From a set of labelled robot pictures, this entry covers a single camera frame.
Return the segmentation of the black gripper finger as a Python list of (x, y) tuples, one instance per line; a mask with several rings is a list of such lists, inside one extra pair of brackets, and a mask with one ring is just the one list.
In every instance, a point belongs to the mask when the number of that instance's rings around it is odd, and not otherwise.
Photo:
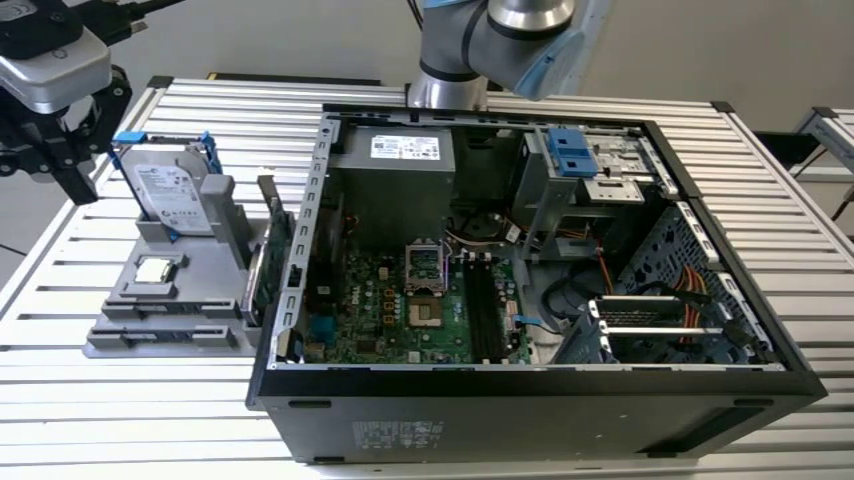
[(131, 101), (131, 83), (125, 70), (111, 66), (111, 82), (89, 95), (89, 110), (71, 129), (64, 120), (68, 109), (50, 114), (52, 125), (45, 136), (48, 151), (56, 162), (50, 175), (76, 205), (97, 200), (89, 173), (81, 165), (112, 150), (112, 138)]

